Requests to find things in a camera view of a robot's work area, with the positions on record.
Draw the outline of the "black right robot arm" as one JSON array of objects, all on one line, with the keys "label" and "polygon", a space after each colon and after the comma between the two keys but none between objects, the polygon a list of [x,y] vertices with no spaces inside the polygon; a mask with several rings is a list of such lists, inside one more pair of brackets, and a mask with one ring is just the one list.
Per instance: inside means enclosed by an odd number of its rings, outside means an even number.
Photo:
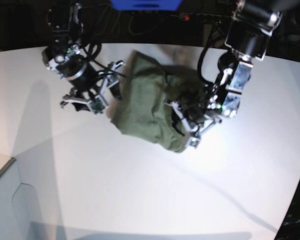
[{"label": "black right robot arm", "polygon": [[62,97],[61,108],[71,104],[77,112],[88,111],[97,115],[109,106],[106,90],[116,100],[122,99],[122,73],[118,69],[124,62],[110,62],[107,66],[97,62],[102,44],[92,40],[92,30],[86,31],[82,8],[78,0],[59,0],[48,10],[46,21],[53,43],[42,51],[42,61],[49,71],[72,86]]}]

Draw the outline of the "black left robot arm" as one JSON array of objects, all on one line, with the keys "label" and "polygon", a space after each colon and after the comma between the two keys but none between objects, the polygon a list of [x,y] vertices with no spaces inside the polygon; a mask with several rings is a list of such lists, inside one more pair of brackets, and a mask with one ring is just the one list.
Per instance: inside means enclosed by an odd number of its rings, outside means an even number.
[{"label": "black left robot arm", "polygon": [[224,40],[227,52],[218,59],[219,73],[208,81],[202,73],[208,50],[219,39],[210,38],[197,63],[197,73],[203,84],[194,96],[183,95],[170,106],[185,131],[195,139],[238,113],[245,85],[251,78],[253,60],[262,61],[270,38],[282,19],[277,0],[239,0],[233,12]]}]

